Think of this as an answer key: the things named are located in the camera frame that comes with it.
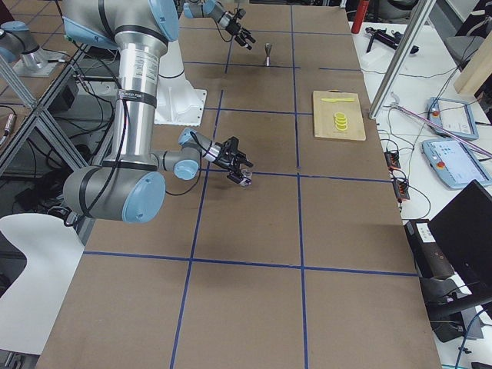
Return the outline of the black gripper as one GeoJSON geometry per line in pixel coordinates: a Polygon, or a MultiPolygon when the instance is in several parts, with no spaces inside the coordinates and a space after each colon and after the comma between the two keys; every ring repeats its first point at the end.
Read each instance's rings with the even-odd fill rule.
{"type": "Polygon", "coordinates": [[[252,44],[256,42],[253,35],[246,28],[242,28],[242,25],[236,20],[231,19],[225,30],[234,37],[234,40],[247,50],[252,49],[252,44]]]}
{"type": "Polygon", "coordinates": [[[247,155],[242,151],[225,151],[224,143],[216,143],[214,146],[218,149],[218,155],[214,160],[214,163],[222,169],[229,170],[227,178],[230,181],[233,181],[237,185],[245,185],[246,176],[244,175],[244,170],[239,169],[240,165],[245,165],[248,168],[254,166],[254,164],[248,160],[247,155]]]}

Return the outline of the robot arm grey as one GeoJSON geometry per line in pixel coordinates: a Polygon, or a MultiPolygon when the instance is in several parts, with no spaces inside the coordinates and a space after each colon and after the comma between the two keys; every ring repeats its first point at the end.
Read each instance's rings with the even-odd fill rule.
{"type": "Polygon", "coordinates": [[[145,223],[166,195],[164,172],[189,181],[203,161],[251,183],[251,163],[238,139],[212,141],[197,131],[206,91],[185,77],[178,43],[179,16],[211,18],[242,47],[254,42],[240,20],[244,9],[216,1],[67,1],[68,37],[120,54],[112,150],[101,164],[74,171],[63,194],[86,218],[145,223]]]}
{"type": "Polygon", "coordinates": [[[240,23],[246,10],[238,5],[230,12],[219,1],[186,1],[182,13],[186,18],[211,18],[218,31],[225,30],[231,36],[230,41],[236,41],[242,48],[251,50],[256,42],[251,32],[240,23]]]}

